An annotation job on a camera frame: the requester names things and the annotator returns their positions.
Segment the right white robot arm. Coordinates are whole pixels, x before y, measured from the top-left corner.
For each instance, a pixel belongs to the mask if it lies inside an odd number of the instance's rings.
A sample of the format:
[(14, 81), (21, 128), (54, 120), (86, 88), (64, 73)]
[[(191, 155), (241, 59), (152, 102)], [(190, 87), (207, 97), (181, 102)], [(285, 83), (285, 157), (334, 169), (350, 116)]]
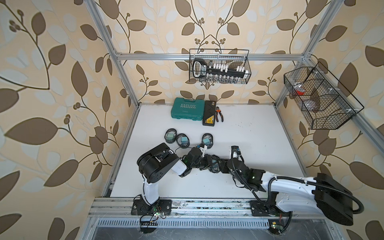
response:
[(344, 226), (354, 223), (354, 215), (365, 207), (351, 191), (327, 174), (296, 178), (246, 166), (240, 148), (231, 147), (230, 159), (218, 161), (219, 170), (232, 175), (240, 187), (249, 190), (265, 209), (282, 213), (322, 214)]

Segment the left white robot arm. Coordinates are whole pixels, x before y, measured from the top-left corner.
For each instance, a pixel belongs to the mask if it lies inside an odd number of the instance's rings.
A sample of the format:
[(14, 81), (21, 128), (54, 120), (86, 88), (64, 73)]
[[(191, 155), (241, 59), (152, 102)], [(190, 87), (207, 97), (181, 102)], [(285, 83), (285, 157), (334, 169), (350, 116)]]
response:
[(137, 160), (139, 172), (144, 179), (141, 200), (153, 206), (159, 199), (158, 182), (172, 170), (180, 177), (187, 176), (192, 169), (220, 171), (219, 159), (206, 154), (207, 146), (194, 147), (187, 155), (179, 157), (166, 143), (161, 143), (144, 153)]

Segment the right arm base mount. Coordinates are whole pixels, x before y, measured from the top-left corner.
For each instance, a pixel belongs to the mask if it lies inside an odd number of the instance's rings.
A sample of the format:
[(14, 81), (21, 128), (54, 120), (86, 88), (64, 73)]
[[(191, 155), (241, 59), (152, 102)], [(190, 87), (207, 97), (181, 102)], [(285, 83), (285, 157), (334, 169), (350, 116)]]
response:
[(257, 200), (250, 201), (250, 208), (253, 217), (288, 217), (290, 215), (290, 213), (283, 212), (276, 206), (266, 206)]

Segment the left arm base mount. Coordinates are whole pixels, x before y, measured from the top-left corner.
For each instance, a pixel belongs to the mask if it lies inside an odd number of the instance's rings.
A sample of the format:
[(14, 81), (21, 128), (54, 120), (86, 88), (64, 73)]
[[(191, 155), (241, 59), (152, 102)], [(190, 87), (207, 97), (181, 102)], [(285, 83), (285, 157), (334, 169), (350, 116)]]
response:
[(131, 215), (132, 216), (156, 216), (165, 217), (169, 216), (172, 211), (172, 200), (158, 199), (153, 204), (149, 205), (145, 202), (142, 195), (134, 197)]

